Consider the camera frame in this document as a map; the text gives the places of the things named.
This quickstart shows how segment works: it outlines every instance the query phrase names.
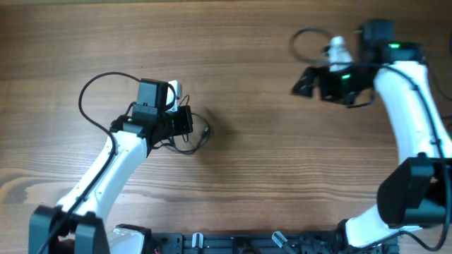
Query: wood grain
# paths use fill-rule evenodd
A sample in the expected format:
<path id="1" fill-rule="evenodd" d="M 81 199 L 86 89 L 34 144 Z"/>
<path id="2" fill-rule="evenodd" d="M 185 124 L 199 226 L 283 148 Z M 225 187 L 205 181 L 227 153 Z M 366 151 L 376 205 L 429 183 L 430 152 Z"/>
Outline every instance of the wood grain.
<path id="1" fill-rule="evenodd" d="M 77 98 L 105 71 L 182 81 L 192 109 L 215 128 L 194 156 L 152 152 L 118 197 L 108 229 L 332 229 L 374 204 L 397 167 L 396 144 L 381 101 L 346 110 L 289 95 L 306 67 L 290 56 L 290 35 L 323 27 L 354 51 L 360 23 L 389 18 L 401 40 L 425 45 L 447 84 L 450 12 L 447 3 L 408 0 L 0 7 L 0 253 L 26 252 L 31 212 L 53 205 L 99 153 L 106 137 L 78 113 Z M 325 43 L 308 36 L 298 47 L 315 57 Z M 134 82 L 108 77 L 83 104 L 108 126 L 136 93 Z M 448 113 L 450 104 L 434 96 Z M 422 235 L 433 243 L 438 232 Z M 404 253 L 424 252 L 402 242 Z M 442 253 L 451 252 L 449 241 Z"/>

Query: black motor joint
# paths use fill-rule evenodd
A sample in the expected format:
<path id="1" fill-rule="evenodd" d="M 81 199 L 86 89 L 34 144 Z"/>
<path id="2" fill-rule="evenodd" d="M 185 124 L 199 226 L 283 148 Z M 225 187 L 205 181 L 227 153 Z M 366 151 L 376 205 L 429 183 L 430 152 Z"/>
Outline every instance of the black motor joint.
<path id="1" fill-rule="evenodd" d="M 350 63 L 340 71 L 330 71 L 329 65 L 334 63 L 320 67 L 310 66 L 292 88 L 292 94 L 312 98 L 314 87 L 317 86 L 323 101 L 343 104 L 349 108 L 363 107 L 374 103 L 374 78 L 379 68 L 359 63 L 424 61 L 419 44 L 394 40 L 393 23 L 389 20 L 368 21 L 359 26 L 357 31 L 359 61 Z M 372 89 L 369 102 L 356 105 L 357 97 L 369 88 Z"/>
<path id="2" fill-rule="evenodd" d="M 167 95 L 173 93 L 173 101 L 167 104 Z M 160 80 L 142 79 L 138 89 L 132 116 L 121 115 L 110 126 L 111 132 L 126 131 L 145 138 L 148 155 L 155 144 L 170 137 L 193 132 L 193 119 L 189 105 L 177 107 L 172 86 Z"/>

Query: black cable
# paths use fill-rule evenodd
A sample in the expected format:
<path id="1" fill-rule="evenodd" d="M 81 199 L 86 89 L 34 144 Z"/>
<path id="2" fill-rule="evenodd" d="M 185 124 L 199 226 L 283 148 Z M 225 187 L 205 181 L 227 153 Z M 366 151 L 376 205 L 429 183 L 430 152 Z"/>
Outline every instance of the black cable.
<path id="1" fill-rule="evenodd" d="M 191 115 L 192 116 L 197 116 L 206 125 L 206 128 L 201 133 L 201 138 L 196 143 L 196 145 L 194 145 L 194 147 L 192 149 L 189 149 L 189 150 L 180 150 L 176 146 L 176 143 L 174 141 L 174 136 L 170 136 L 168 138 L 168 143 L 162 143 L 162 145 L 159 146 L 158 148 L 160 148 L 162 146 L 165 146 L 168 150 L 173 151 L 173 152 L 177 152 L 177 153 L 182 154 L 182 155 L 193 155 L 196 151 L 201 149 L 210 140 L 210 136 L 211 136 L 211 133 L 212 133 L 212 127 L 210 126 L 209 122 L 205 118 L 203 118 L 202 116 L 198 115 L 197 113 L 191 113 Z"/>
<path id="2" fill-rule="evenodd" d="M 443 89 L 441 88 L 441 86 L 439 85 L 439 78 L 438 75 L 436 74 L 436 72 L 429 67 L 429 74 L 430 77 L 432 78 L 435 90 L 444 98 L 447 99 L 448 101 L 452 102 L 452 96 L 446 94 L 446 92 L 443 91 Z"/>
<path id="3" fill-rule="evenodd" d="M 136 102 L 130 103 L 130 105 L 127 107 L 126 113 L 124 113 L 124 115 L 127 116 L 129 114 L 130 110 L 132 109 L 132 107 L 135 105 L 136 105 Z"/>
<path id="4" fill-rule="evenodd" d="M 182 100 L 179 102 L 179 107 L 182 105 L 182 103 L 185 101 L 185 106 L 189 104 L 190 101 L 190 95 L 185 95 L 184 98 L 182 98 Z M 186 134 L 185 136 L 182 135 L 182 139 L 184 140 L 185 143 L 188 143 L 190 141 L 190 137 L 189 134 Z"/>
<path id="5" fill-rule="evenodd" d="M 140 82 L 139 79 L 133 77 L 132 75 L 129 74 L 125 74 L 125 73 L 120 73 L 120 72 L 109 72 L 109 73 L 103 73 L 100 75 L 95 76 L 94 78 L 92 78 L 90 81 L 88 81 L 85 86 L 83 86 L 82 90 L 80 91 L 80 95 L 78 96 L 78 109 L 80 110 L 80 113 L 82 114 L 82 116 L 88 120 L 90 123 L 92 123 L 93 125 L 95 125 L 96 127 L 98 127 L 99 129 L 101 129 L 103 132 L 105 132 L 110 140 L 112 141 L 112 149 L 110 150 L 110 153 L 108 155 L 107 160 L 105 161 L 104 165 L 102 166 L 102 168 L 99 170 L 99 172 L 94 176 L 94 178 L 92 179 L 92 181 L 88 184 L 88 186 L 86 187 L 86 189 L 80 194 L 80 196 L 76 199 L 76 201 L 74 202 L 74 204 L 69 208 L 69 210 L 66 212 L 66 214 L 52 227 L 52 230 L 49 233 L 49 237 L 47 238 L 47 240 L 41 245 L 40 249 L 37 251 L 37 254 L 41 254 L 44 249 L 49 245 L 50 241 L 52 241 L 52 239 L 57 236 L 58 231 L 62 228 L 62 226 L 66 223 L 67 219 L 69 218 L 69 216 L 71 216 L 71 214 L 73 213 L 73 211 L 85 200 L 86 196 L 89 194 L 89 192 L 91 191 L 91 188 L 93 188 L 93 186 L 97 183 L 97 181 L 99 180 L 99 178 L 102 176 L 102 174 L 104 173 L 105 169 L 107 169 L 109 163 L 112 161 L 114 153 L 116 152 L 116 140 L 114 139 L 112 133 L 110 133 L 109 130 L 107 130 L 105 127 L 101 126 L 100 124 L 98 124 L 97 122 L 95 122 L 94 120 L 92 120 L 89 116 L 87 116 L 85 114 L 85 112 L 83 111 L 82 108 L 82 98 L 83 98 L 83 94 L 85 93 L 86 88 L 88 88 L 89 85 L 91 85 L 91 83 L 93 83 L 94 81 L 96 81 L 98 78 L 101 77 L 105 77 L 106 75 L 122 75 L 124 77 L 127 78 L 131 78 L 137 82 Z"/>
<path id="6" fill-rule="evenodd" d="M 167 106 L 165 107 L 165 111 L 171 109 L 176 104 L 176 90 L 174 90 L 174 87 L 172 87 L 172 85 L 170 85 L 169 83 L 167 83 L 167 85 L 172 91 L 172 102 L 167 104 Z"/>
<path id="7" fill-rule="evenodd" d="M 298 31 L 297 33 L 295 33 L 291 38 L 290 38 L 290 52 L 295 56 L 295 58 L 298 61 L 301 62 L 305 62 L 308 64 L 314 64 L 314 65 L 325 65 L 325 61 L 324 60 L 319 60 L 319 59 L 310 59 L 305 57 L 304 55 L 300 54 L 296 49 L 295 49 L 295 40 L 303 33 L 306 32 L 316 32 L 319 33 L 323 36 L 325 36 L 328 41 L 330 41 L 331 39 L 333 39 L 333 34 L 329 33 L 327 30 L 321 29 L 321 28 L 305 28 L 305 29 L 301 29 L 300 31 Z"/>
<path id="8" fill-rule="evenodd" d="M 444 181 L 445 181 L 445 184 L 446 184 L 446 214 L 445 214 L 445 217 L 444 217 L 443 229 L 441 230 L 441 236 L 440 236 L 440 238 L 438 240 L 438 243 L 434 247 L 428 246 L 420 238 L 418 238 L 416 235 L 414 235 L 413 233 L 408 232 L 408 231 L 399 231 L 397 234 L 389 236 L 388 238 L 385 238 L 383 242 L 386 242 L 386 241 L 391 240 L 391 239 L 393 239 L 395 237 L 398 237 L 398 236 L 401 236 L 401 235 L 405 234 L 405 235 L 408 235 L 411 238 L 413 238 L 424 249 L 426 249 L 428 251 L 438 251 L 439 249 L 441 249 L 441 247 L 444 245 L 444 242 L 446 241 L 449 224 L 451 223 L 451 212 L 452 212 L 451 179 L 449 177 L 449 172 L 448 172 L 448 169 L 446 167 L 446 160 L 444 159 L 443 150 L 441 148 L 441 139 L 439 138 L 438 133 L 436 131 L 432 113 L 430 112 L 430 109 L 429 109 L 429 107 L 427 105 L 427 101 L 425 100 L 424 95 L 420 91 L 419 86 L 411 79 L 410 76 L 408 76 L 404 72 L 402 72 L 402 71 L 400 71 L 400 70 L 398 70 L 398 69 L 396 69 L 394 67 L 386 66 L 386 65 L 383 65 L 383 64 L 379 64 L 379 63 L 367 63 L 367 62 L 333 62 L 333 63 L 330 63 L 329 61 L 307 59 L 303 55 L 299 54 L 298 51 L 295 49 L 295 40 L 297 39 L 297 37 L 300 34 L 302 34 L 303 32 L 306 32 L 306 31 L 311 31 L 311 30 L 310 29 L 300 30 L 299 32 L 295 33 L 295 35 L 292 36 L 292 38 L 290 40 L 290 50 L 294 54 L 294 57 L 297 60 L 302 61 L 302 62 L 307 62 L 307 63 L 310 63 L 310 64 L 312 64 L 312 63 L 321 64 L 321 65 L 324 65 L 324 66 L 346 65 L 346 66 L 365 66 L 365 67 L 374 67 L 374 68 L 385 68 L 387 70 L 393 71 L 394 73 L 397 73 L 402 78 L 406 79 L 411 84 L 412 89 L 414 91 L 416 91 L 416 93 L 418 94 L 418 96 L 420 98 L 420 101 L 422 103 L 422 106 L 424 107 L 424 109 L 425 109 L 425 111 L 427 113 L 427 118 L 429 120 L 430 128 L 432 129 L 432 135 L 433 135 L 433 138 L 434 138 L 434 141 L 432 142 L 432 144 L 436 145 L 436 148 L 438 150 L 439 159 L 440 159 L 440 163 L 441 163 L 441 168 L 442 168 L 442 171 L 443 171 L 443 177 L 444 177 Z M 376 244 L 371 244 L 371 246 L 364 247 L 364 249 L 365 248 L 370 248 L 370 247 L 375 246 L 375 245 Z"/>

